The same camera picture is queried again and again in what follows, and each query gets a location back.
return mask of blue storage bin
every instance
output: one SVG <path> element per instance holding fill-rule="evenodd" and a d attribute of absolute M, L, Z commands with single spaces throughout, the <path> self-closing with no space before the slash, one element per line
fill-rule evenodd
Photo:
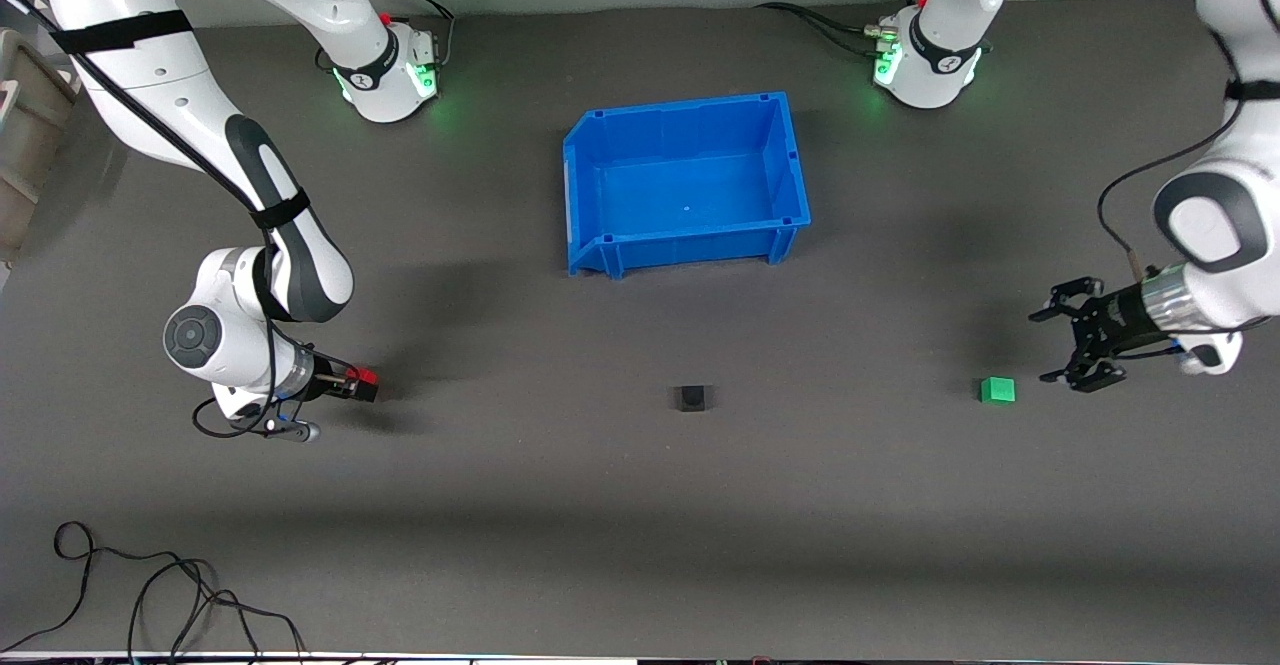
<path fill-rule="evenodd" d="M 783 92 L 595 110 L 564 138 L 568 272 L 780 263 L 809 224 Z"/>

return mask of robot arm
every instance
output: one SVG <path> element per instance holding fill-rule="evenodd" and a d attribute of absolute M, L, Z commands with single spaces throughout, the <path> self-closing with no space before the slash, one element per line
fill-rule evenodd
<path fill-rule="evenodd" d="M 371 121 L 411 114 L 434 95 L 430 36 L 387 27 L 367 0 L 269 0 L 296 17 L 330 51 L 357 113 Z M 169 318 L 169 358 L 214 386 L 223 414 L 264 423 L 274 402 L 319 395 L 371 400 L 376 379 L 283 336 L 271 320 L 326 322 L 352 293 L 347 260 L 324 231 L 283 156 L 223 93 L 175 0 L 50 0 L 68 52 L 91 60 L 147 113 L 178 133 L 191 159 L 110 95 L 78 63 L 96 109 L 125 145 L 165 162 L 211 164 L 250 210 L 269 246 L 220 249 L 201 265 L 191 299 Z M 424 87 L 424 72 L 433 83 Z M 174 217 L 202 217 L 175 214 Z M 266 419 L 294 440 L 311 425 Z M 264 434 L 282 434 L 264 432 Z"/>
<path fill-rule="evenodd" d="M 1125 352 L 1171 341 L 1185 373 L 1226 373 L 1243 329 L 1280 315 L 1280 20 L 1272 0 L 1196 0 L 1228 55 L 1226 121 L 1208 151 L 1156 196 L 1156 226 L 1184 256 L 1142 283 L 1102 293 L 1080 278 L 1053 288 L 1033 320 L 1069 315 L 1076 349 L 1043 375 L 1094 391 L 1125 377 Z M 1076 295 L 1087 295 L 1073 306 Z"/>
<path fill-rule="evenodd" d="M 881 19 L 900 45 L 876 73 L 876 83 L 913 107 L 942 107 L 973 82 L 979 42 L 1005 0 L 927 0 Z"/>

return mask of gray table surface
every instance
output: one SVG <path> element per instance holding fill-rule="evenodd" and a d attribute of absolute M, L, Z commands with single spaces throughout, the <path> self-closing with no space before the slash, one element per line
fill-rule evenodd
<path fill-rule="evenodd" d="M 1220 118 L 1188 0 L 1012 4 L 942 113 L 763 10 L 467 18 L 443 97 L 389 127 L 300 28 L 200 40 L 355 265 L 347 311 L 291 331 L 378 366 L 388 402 L 307 405 L 305 448 L 196 434 L 207 389 L 160 331 L 206 252 L 257 238 L 81 104 L 0 299 L 0 641 L 69 606 L 49 542 L 77 518 L 210 559 L 314 650 L 1280 660 L 1276 329 L 1229 377 L 1152 361 L 1083 396 L 1036 381 L 1065 324 L 1025 322 L 1053 283 L 1125 281 L 1097 191 Z M 814 212 L 791 260 L 566 276 L 579 115 L 768 90 Z M 1158 263 L 1172 171 L 1114 203 Z M 974 400 L 992 373 L 1016 405 Z M 672 411 L 682 382 L 714 409 Z M 104 561 L 29 647 L 123 647 L 150 569 Z M 188 597 L 156 591 L 142 646 Z M 225 615 L 197 646 L 243 648 Z"/>

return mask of black joint band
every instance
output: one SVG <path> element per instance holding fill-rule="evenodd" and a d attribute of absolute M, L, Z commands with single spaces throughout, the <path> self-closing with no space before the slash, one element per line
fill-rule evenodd
<path fill-rule="evenodd" d="M 922 58 L 928 60 L 933 73 L 937 74 L 951 74 L 959 72 L 961 65 L 969 63 L 974 54 L 978 54 L 978 47 L 982 45 L 982 42 L 978 42 L 965 47 L 964 50 L 947 50 L 941 45 L 933 45 L 933 42 L 924 36 L 924 31 L 920 29 L 919 13 L 911 18 L 911 26 L 908 28 L 908 38 L 911 41 L 911 47 L 914 47 Z"/>
<path fill-rule="evenodd" d="M 253 219 L 253 224 L 259 229 L 275 229 L 284 226 L 284 224 L 293 223 L 293 217 L 298 217 L 302 210 L 310 208 L 311 199 L 308 199 L 306 191 L 298 188 L 298 194 L 289 197 L 288 199 L 280 201 L 280 203 L 271 205 L 270 208 L 259 210 L 256 214 L 248 214 L 248 217 Z"/>
<path fill-rule="evenodd" d="M 191 20 L 182 10 L 147 13 L 118 20 L 91 24 L 81 29 L 50 33 L 54 42 L 68 55 L 127 50 L 148 37 L 191 32 Z"/>
<path fill-rule="evenodd" d="M 1253 81 L 1253 82 L 1239 82 L 1230 81 L 1226 83 L 1226 97 L 1229 100 L 1239 100 L 1244 104 L 1248 100 L 1280 100 L 1280 82 L 1276 81 Z"/>
<path fill-rule="evenodd" d="M 342 75 L 343 81 L 351 83 L 356 90 L 366 91 L 378 87 L 378 83 L 383 81 L 384 74 L 392 72 L 392 68 L 399 61 L 399 40 L 396 33 L 388 28 L 387 31 L 387 47 L 383 49 L 383 54 L 379 59 L 369 63 L 362 68 L 343 68 L 335 66 L 335 72 Z"/>

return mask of green led light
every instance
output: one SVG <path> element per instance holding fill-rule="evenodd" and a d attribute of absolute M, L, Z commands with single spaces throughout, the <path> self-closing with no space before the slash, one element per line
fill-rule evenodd
<path fill-rule="evenodd" d="M 338 68 L 333 69 L 334 81 L 338 81 L 338 87 L 342 88 L 342 98 L 351 104 L 351 92 L 347 92 L 347 83 L 343 82 L 342 75 L 338 74 Z"/>
<path fill-rule="evenodd" d="M 876 82 L 888 86 L 893 82 L 897 66 L 902 63 L 902 45 L 895 42 L 892 50 L 881 55 L 881 60 L 883 61 L 876 68 Z"/>
<path fill-rule="evenodd" d="M 969 74 L 964 75 L 965 84 L 973 82 L 973 74 L 978 72 L 978 60 L 980 59 L 982 59 L 982 47 L 978 47 L 978 51 L 973 54 L 973 64 L 969 65 Z"/>
<path fill-rule="evenodd" d="M 435 95 L 435 68 L 433 65 L 415 65 L 404 63 L 404 72 L 408 73 L 413 88 L 422 98 Z"/>

